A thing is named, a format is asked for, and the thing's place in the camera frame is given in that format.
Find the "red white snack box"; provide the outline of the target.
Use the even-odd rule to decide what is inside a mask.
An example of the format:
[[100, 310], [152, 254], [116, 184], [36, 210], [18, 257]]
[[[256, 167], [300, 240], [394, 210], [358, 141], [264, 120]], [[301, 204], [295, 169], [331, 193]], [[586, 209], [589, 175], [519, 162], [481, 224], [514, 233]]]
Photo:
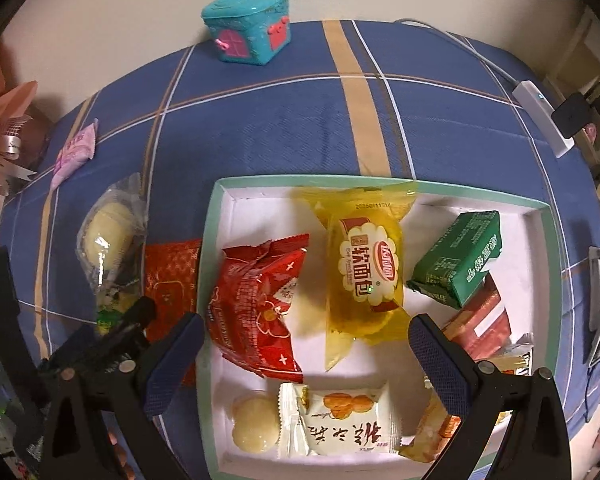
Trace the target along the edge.
[[442, 332], [474, 361], [490, 358], [504, 346], [512, 331], [505, 304], [490, 273]]

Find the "red crinkled snack packet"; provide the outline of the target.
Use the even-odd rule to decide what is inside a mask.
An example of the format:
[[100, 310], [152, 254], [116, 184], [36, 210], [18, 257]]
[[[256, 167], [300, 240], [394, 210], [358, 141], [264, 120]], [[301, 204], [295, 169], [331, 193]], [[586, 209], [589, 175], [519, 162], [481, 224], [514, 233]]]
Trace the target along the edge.
[[302, 233], [223, 249], [206, 318], [224, 359], [261, 377], [302, 382], [285, 318], [309, 241]]

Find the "white walnut cake packet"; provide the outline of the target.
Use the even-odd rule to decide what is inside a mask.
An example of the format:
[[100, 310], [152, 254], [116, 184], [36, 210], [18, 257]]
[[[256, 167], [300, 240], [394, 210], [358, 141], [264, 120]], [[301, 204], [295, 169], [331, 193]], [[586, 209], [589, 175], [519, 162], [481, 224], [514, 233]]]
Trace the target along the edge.
[[401, 419], [390, 386], [316, 390], [285, 382], [279, 387], [280, 458], [394, 453]]

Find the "green drink carton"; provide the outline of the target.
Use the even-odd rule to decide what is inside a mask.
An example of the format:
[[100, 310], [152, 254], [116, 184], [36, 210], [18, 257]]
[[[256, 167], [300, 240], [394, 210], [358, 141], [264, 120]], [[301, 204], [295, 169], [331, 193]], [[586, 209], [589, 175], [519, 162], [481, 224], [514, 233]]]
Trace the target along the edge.
[[481, 287], [502, 248], [497, 210], [463, 212], [416, 263], [406, 286], [460, 310]]

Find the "yellow soft bread packet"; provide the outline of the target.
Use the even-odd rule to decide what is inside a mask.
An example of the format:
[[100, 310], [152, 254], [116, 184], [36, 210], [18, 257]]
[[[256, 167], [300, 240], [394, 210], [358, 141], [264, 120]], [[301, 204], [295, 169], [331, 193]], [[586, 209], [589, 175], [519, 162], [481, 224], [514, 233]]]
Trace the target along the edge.
[[401, 221], [416, 202], [413, 182], [364, 188], [298, 188], [326, 230], [325, 370], [355, 341], [368, 346], [407, 338]]

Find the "orange yellow egg roll packet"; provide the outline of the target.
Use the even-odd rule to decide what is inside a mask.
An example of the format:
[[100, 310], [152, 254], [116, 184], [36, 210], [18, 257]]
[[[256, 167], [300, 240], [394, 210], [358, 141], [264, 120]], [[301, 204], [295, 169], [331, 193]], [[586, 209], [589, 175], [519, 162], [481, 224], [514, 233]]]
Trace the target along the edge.
[[407, 445], [401, 445], [399, 455], [414, 462], [430, 464], [442, 453], [460, 428], [460, 416], [450, 415], [428, 377], [424, 379], [425, 388], [430, 391], [430, 398], [422, 413], [413, 440]]

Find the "green white snack packet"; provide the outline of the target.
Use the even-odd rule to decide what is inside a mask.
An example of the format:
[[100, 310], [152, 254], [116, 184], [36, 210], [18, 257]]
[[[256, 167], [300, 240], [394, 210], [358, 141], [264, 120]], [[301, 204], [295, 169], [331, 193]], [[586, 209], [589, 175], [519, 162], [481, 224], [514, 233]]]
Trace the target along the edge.
[[116, 326], [135, 301], [142, 296], [139, 280], [128, 284], [111, 284], [96, 294], [96, 330], [106, 335]]

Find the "orange red patterned packet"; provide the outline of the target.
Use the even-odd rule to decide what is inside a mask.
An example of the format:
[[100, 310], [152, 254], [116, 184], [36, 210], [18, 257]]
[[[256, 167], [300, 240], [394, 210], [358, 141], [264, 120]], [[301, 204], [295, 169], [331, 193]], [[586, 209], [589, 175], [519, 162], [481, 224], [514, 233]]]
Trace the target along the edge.
[[156, 317], [146, 328], [150, 342], [163, 340], [186, 312], [195, 312], [201, 240], [145, 246], [144, 295]]

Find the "clear wrapped round pastry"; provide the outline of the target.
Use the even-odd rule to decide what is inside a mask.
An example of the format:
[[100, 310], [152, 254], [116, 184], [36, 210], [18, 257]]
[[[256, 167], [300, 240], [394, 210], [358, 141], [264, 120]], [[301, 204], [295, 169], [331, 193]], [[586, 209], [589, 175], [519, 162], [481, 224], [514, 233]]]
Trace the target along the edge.
[[76, 236], [76, 256], [96, 296], [113, 295], [140, 279], [145, 235], [146, 203], [134, 172], [102, 193]]

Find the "white tray green rim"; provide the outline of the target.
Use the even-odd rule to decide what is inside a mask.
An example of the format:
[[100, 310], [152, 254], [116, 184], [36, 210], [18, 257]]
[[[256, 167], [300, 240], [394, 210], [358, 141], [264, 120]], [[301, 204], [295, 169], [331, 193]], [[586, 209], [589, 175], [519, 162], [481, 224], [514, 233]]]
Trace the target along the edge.
[[[389, 384], [405, 437], [414, 434], [428, 401], [422, 369], [406, 341], [370, 347], [356, 342], [333, 368], [325, 361], [326, 232], [309, 204], [305, 186], [380, 188], [384, 180], [352, 176], [261, 176], [215, 183], [202, 239], [198, 304], [205, 307], [218, 279], [224, 249], [257, 245], [299, 233], [309, 235], [306, 261], [286, 323], [294, 357], [306, 382], [316, 388], [360, 388]], [[465, 211], [500, 215], [503, 250], [491, 272], [509, 315], [514, 338], [533, 337], [534, 367], [555, 368], [562, 322], [560, 241], [550, 206], [539, 200], [422, 181], [416, 202], [402, 220], [404, 266], [420, 257]], [[252, 392], [276, 393], [279, 384], [228, 362], [206, 342], [197, 356], [198, 413], [204, 458], [215, 479], [417, 479], [426, 466], [394, 454], [352, 454], [281, 458], [275, 452], [250, 455], [232, 440], [232, 407]]]

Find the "pink small snack packet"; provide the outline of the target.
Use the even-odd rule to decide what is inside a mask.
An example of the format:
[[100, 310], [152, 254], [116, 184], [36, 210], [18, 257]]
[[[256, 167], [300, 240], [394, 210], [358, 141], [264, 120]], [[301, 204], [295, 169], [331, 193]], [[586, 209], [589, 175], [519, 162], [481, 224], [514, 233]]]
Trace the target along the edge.
[[62, 147], [56, 157], [50, 192], [54, 192], [62, 182], [68, 180], [76, 170], [94, 157], [98, 126], [99, 121], [95, 118]]

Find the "pink flower bouquet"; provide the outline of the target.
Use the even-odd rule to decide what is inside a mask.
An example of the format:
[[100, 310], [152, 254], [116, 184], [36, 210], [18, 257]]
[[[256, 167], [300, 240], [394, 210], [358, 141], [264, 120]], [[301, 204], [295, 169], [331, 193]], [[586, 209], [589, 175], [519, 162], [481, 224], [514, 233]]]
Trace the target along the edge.
[[35, 80], [8, 88], [0, 62], [0, 207], [12, 187], [30, 182], [46, 148], [47, 125], [30, 114]]

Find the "black power adapter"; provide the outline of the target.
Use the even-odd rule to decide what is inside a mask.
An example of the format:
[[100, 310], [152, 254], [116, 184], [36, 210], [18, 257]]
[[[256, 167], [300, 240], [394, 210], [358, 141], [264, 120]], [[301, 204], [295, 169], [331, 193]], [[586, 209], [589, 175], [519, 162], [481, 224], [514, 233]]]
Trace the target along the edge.
[[597, 128], [594, 124], [591, 104], [581, 92], [573, 92], [552, 113], [552, 119], [565, 139], [573, 138], [581, 130], [586, 138], [594, 142]]

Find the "white power strip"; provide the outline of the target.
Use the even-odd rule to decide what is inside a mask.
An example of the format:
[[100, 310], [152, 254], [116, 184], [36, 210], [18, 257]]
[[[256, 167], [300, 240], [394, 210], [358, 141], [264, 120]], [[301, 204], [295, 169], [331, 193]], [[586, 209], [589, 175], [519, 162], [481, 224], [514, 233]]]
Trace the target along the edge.
[[555, 111], [553, 105], [534, 82], [522, 80], [514, 88], [513, 96], [543, 133], [557, 158], [561, 158], [574, 147], [574, 141], [565, 138], [558, 129], [552, 117]]

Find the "teal toy house box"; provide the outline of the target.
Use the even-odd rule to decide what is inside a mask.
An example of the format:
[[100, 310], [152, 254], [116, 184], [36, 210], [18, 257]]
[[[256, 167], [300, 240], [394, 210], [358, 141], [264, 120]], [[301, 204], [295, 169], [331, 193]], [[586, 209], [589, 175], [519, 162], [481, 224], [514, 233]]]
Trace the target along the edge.
[[201, 18], [223, 62], [262, 66], [291, 42], [289, 0], [214, 0]]

